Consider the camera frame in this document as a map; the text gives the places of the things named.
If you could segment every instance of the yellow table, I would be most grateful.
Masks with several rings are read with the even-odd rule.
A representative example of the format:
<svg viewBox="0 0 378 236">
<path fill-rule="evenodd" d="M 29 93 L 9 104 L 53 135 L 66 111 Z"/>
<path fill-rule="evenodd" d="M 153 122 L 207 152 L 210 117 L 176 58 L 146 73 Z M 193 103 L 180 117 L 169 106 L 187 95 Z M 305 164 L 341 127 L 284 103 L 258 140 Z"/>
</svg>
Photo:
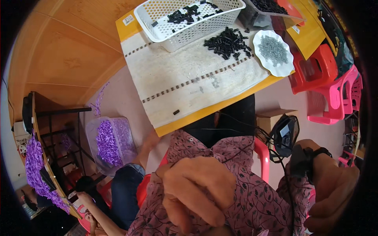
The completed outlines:
<svg viewBox="0 0 378 236">
<path fill-rule="evenodd" d="M 300 52 L 302 53 L 302 55 L 304 56 L 306 60 L 313 54 L 313 52 L 318 48 L 320 43 L 326 37 L 325 31 L 321 27 L 321 22 L 318 20 L 317 17 L 313 16 L 314 11 L 316 12 L 317 10 L 314 10 L 313 5 L 311 5 L 307 1 L 308 0 L 297 0 L 297 3 L 296 3 L 297 6 L 300 8 L 301 12 L 304 14 L 305 18 L 307 19 L 305 26 L 298 27 L 300 29 L 299 34 L 291 28 L 287 30 L 287 32 L 293 38 L 298 49 L 300 50 Z M 123 42 L 124 40 L 128 39 L 129 37 L 143 30 L 137 20 L 134 20 L 128 23 L 127 26 L 124 24 L 122 20 L 125 19 L 129 15 L 132 15 L 135 19 L 134 11 L 130 11 L 116 21 L 116 26 L 117 26 L 117 30 L 118 30 L 118 34 L 119 34 L 119 38 L 121 42 Z M 283 79 L 283 77 L 276 77 L 276 76 L 270 75 L 265 80 L 258 83 L 256 86 L 250 88 L 249 90 L 245 91 L 244 93 L 238 96 L 219 102 L 212 106 L 208 106 L 190 115 L 187 115 L 186 117 L 181 118 L 177 121 L 174 121 L 169 124 L 156 128 L 155 129 L 156 133 L 158 134 L 158 136 L 163 136 L 172 131 L 175 131 L 181 127 L 184 127 L 185 125 L 193 123 L 199 119 L 202 119 L 205 116 L 208 116 L 216 111 L 219 111 L 220 109 L 226 106 L 229 106 L 237 101 L 240 101 L 241 99 L 248 97 L 263 88 L 266 88 L 269 85 L 276 83 L 277 81 L 281 79 Z"/>
</svg>

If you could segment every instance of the plastic storage box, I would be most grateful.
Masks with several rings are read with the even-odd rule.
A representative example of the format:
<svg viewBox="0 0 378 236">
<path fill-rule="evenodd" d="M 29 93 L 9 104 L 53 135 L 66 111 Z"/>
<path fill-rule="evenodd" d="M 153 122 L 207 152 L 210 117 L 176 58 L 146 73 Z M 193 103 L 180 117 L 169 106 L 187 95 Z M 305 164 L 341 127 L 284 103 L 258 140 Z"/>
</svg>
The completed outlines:
<svg viewBox="0 0 378 236">
<path fill-rule="evenodd" d="M 294 25 L 297 25 L 306 18 L 302 12 L 298 9 L 294 2 L 287 0 L 298 12 L 302 15 L 302 18 L 278 14 L 272 12 L 260 11 L 251 0 L 245 0 L 246 8 L 241 10 L 238 19 L 245 28 L 250 30 L 268 29 L 268 30 L 286 30 Z"/>
<path fill-rule="evenodd" d="M 96 141 L 96 137 L 98 135 L 97 128 L 104 120 L 109 120 L 112 125 L 119 155 L 123 163 L 122 166 L 114 166 L 110 163 L 107 163 L 98 155 L 98 147 Z M 114 177 L 118 169 L 120 169 L 127 163 L 130 163 L 137 156 L 133 137 L 131 135 L 129 121 L 127 120 L 127 118 L 109 118 L 104 116 L 93 119 L 85 126 L 85 133 L 87 135 L 89 148 L 92 152 L 92 157 L 94 158 L 97 168 L 104 175 Z"/>
<path fill-rule="evenodd" d="M 142 26 L 147 36 L 153 42 L 159 43 L 168 51 L 174 52 L 177 49 L 195 41 L 212 32 L 222 29 L 233 24 L 240 13 L 245 8 L 245 3 L 241 0 L 207 0 L 218 6 L 217 9 L 211 7 L 210 4 L 200 4 L 199 1 L 193 0 L 173 0 L 173 1 L 146 1 L 135 8 L 135 18 Z M 180 24 L 169 23 L 168 16 L 173 12 L 180 10 L 185 14 L 186 10 L 182 10 L 185 6 L 198 6 L 198 12 L 201 14 L 193 15 L 194 22 L 187 25 L 187 22 Z M 203 18 L 206 14 L 215 13 L 215 10 L 222 9 L 222 13 L 215 14 L 210 17 Z M 157 21 L 158 24 L 152 27 L 152 23 Z"/>
</svg>

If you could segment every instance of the perforated basket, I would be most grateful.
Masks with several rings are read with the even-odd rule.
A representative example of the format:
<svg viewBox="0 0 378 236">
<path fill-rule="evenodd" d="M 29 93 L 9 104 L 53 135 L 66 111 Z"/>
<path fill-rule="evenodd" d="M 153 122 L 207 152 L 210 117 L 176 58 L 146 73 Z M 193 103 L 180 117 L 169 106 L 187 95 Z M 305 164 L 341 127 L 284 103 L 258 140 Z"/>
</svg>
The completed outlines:
<svg viewBox="0 0 378 236">
<path fill-rule="evenodd" d="M 200 4 L 194 0 L 181 1 L 146 1 L 134 10 L 134 14 L 139 24 L 147 36 L 153 42 L 161 42 L 161 45 L 168 51 L 174 52 L 177 49 L 215 32 L 221 28 L 233 24 L 240 13 L 245 8 L 245 3 L 241 0 L 207 0 L 218 6 L 214 9 L 210 4 Z M 180 10 L 185 14 L 187 11 L 182 8 L 185 6 L 197 5 L 197 12 L 201 14 L 193 15 L 194 22 L 187 25 L 186 20 L 180 24 L 169 23 L 168 16 Z M 210 17 L 203 18 L 204 15 L 213 14 L 216 10 L 222 9 L 223 12 Z"/>
</svg>

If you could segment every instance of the wristwatch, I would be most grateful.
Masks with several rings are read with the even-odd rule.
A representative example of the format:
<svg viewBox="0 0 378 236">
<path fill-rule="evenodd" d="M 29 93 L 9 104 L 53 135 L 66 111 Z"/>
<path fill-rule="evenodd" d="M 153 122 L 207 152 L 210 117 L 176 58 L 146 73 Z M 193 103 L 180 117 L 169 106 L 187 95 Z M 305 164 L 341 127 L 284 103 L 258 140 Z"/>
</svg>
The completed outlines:
<svg viewBox="0 0 378 236">
<path fill-rule="evenodd" d="M 295 145 L 290 158 L 290 176 L 297 178 L 306 176 L 309 183 L 313 184 L 314 158 L 321 153 L 332 157 L 332 154 L 323 147 L 314 151 L 309 147 L 302 148 L 300 145 Z"/>
</svg>

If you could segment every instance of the pile of black parts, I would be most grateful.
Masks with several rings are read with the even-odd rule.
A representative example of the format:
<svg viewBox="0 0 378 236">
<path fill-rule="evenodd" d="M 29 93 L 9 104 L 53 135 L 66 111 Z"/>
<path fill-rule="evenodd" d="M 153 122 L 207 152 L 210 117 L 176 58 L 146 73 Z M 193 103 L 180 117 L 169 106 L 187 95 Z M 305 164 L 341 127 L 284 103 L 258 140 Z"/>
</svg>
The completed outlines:
<svg viewBox="0 0 378 236">
<path fill-rule="evenodd" d="M 209 4 L 214 9 L 218 8 L 217 5 L 212 4 L 211 2 L 206 2 L 205 0 L 202 0 L 200 3 L 201 4 L 205 4 L 205 3 Z M 181 13 L 180 10 L 177 10 L 177 11 L 173 12 L 172 14 L 168 15 L 168 22 L 169 23 L 180 24 L 181 22 L 183 22 L 183 21 L 186 20 L 187 25 L 191 25 L 194 22 L 193 15 L 194 16 L 198 16 L 199 14 L 201 14 L 201 12 L 197 11 L 198 10 L 198 6 L 197 5 L 186 6 L 183 9 L 187 11 L 185 14 Z M 216 10 L 215 13 L 213 13 L 213 14 L 210 14 L 210 15 L 206 14 L 206 15 L 204 15 L 203 18 L 212 16 L 212 15 L 215 15 L 215 14 L 221 13 L 221 12 L 223 12 L 223 10 L 219 9 L 219 10 Z"/>
<path fill-rule="evenodd" d="M 288 15 L 286 9 L 278 5 L 275 0 L 251 0 L 251 2 L 260 11 Z"/>
<path fill-rule="evenodd" d="M 240 52 L 237 52 L 239 50 L 243 50 L 248 57 L 251 56 L 251 48 L 243 41 L 243 39 L 247 38 L 248 37 L 243 37 L 239 29 L 226 27 L 225 31 L 220 33 L 220 35 L 205 40 L 203 46 L 207 46 L 208 50 L 214 50 L 214 53 L 222 55 L 225 60 L 228 60 L 231 57 L 231 54 L 233 54 L 233 57 L 237 61 L 241 54 Z"/>
</svg>

